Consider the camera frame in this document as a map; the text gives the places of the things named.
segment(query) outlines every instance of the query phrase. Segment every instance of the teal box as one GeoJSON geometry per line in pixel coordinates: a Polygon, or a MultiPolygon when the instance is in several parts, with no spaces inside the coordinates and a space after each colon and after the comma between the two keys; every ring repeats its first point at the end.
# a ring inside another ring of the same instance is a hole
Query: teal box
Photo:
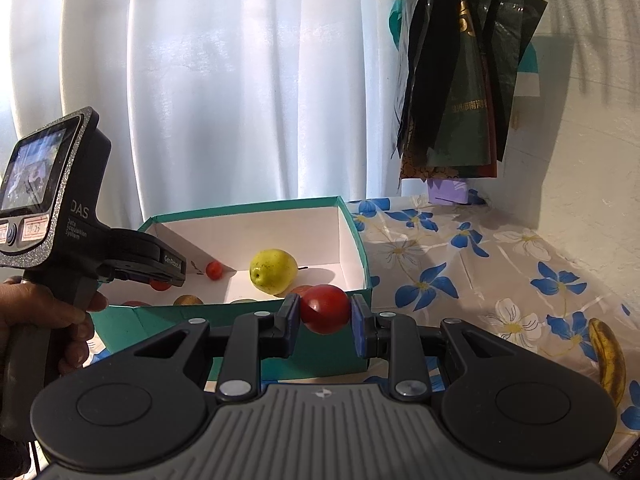
{"type": "MultiPolygon", "coordinates": [[[[347,295],[361,294],[371,301],[367,257],[351,214],[340,197],[287,200],[236,205],[160,215],[139,229],[160,238],[188,261],[182,287],[164,292],[136,282],[104,284],[110,300],[103,312],[92,314],[96,331],[111,352],[117,352],[184,320],[203,317],[212,326],[231,325],[241,314],[277,312],[285,291],[274,297],[256,289],[248,266],[255,253],[277,248],[296,259],[299,285],[331,283],[347,295]],[[225,266],[222,279],[210,280],[204,269],[212,259],[225,266]],[[174,306],[178,296],[193,294],[205,304],[174,306]],[[236,300],[254,300],[231,303],[236,300]],[[141,301],[153,306],[123,306],[141,301]]],[[[215,359],[209,380],[220,370],[215,359]]],[[[349,326],[321,336],[300,326],[296,348],[288,359],[262,361],[263,380],[293,380],[363,372],[349,326]]]]}

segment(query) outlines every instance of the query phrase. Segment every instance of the red tomato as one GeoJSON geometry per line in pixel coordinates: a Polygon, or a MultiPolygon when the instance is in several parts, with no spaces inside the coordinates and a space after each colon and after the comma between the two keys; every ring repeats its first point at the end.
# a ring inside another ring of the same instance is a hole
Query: red tomato
{"type": "Polygon", "coordinates": [[[308,288],[300,301],[300,321],[317,334],[338,332],[351,318],[349,297],[333,285],[308,288]]]}
{"type": "Polygon", "coordinates": [[[123,306],[151,306],[148,303],[145,303],[144,301],[135,301],[135,300],[131,300],[131,301],[125,301],[123,303],[123,306]]]}
{"type": "Polygon", "coordinates": [[[210,280],[213,280],[215,282],[216,280],[222,278],[222,274],[225,272],[225,268],[219,261],[213,260],[212,262],[209,262],[207,264],[204,272],[210,280]]]}
{"type": "Polygon", "coordinates": [[[311,288],[311,285],[299,285],[295,288],[292,288],[289,291],[289,294],[297,294],[299,296],[302,296],[302,294],[306,291],[309,290],[311,288]]]}
{"type": "Polygon", "coordinates": [[[158,282],[158,280],[150,280],[149,285],[151,285],[151,288],[153,290],[158,290],[159,292],[162,292],[164,290],[168,290],[169,288],[171,288],[170,283],[158,282]]]}

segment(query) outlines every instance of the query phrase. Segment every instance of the device button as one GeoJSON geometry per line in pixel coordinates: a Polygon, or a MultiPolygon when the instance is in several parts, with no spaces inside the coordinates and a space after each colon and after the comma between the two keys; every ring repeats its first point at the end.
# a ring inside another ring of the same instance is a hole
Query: device button
{"type": "Polygon", "coordinates": [[[15,224],[10,224],[9,227],[6,230],[6,244],[7,245],[13,245],[15,242],[15,235],[18,232],[18,228],[15,226],[15,224]]]}
{"type": "Polygon", "coordinates": [[[504,416],[520,424],[553,424],[571,410],[571,401],[560,388],[543,383],[515,383],[495,396],[504,416]]]}
{"type": "Polygon", "coordinates": [[[102,384],[78,399],[78,413],[96,426],[124,426],[151,409],[151,395],[134,384],[102,384]]]}

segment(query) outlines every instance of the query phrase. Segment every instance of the white wall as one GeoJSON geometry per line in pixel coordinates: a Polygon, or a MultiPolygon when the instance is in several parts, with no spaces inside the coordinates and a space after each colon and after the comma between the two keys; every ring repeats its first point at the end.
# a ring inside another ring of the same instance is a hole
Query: white wall
{"type": "Polygon", "coordinates": [[[517,98],[501,178],[475,183],[640,304],[640,0],[547,0],[540,98],[517,98]]]}

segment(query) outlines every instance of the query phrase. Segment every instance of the banana pattern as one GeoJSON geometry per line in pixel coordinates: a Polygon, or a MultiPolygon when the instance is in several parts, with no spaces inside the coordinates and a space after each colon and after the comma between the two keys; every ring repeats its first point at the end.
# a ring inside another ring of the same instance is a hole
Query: banana pattern
{"type": "Polygon", "coordinates": [[[625,394],[625,355],[609,325],[594,317],[589,320],[589,338],[598,357],[600,385],[617,407],[625,394]]]}

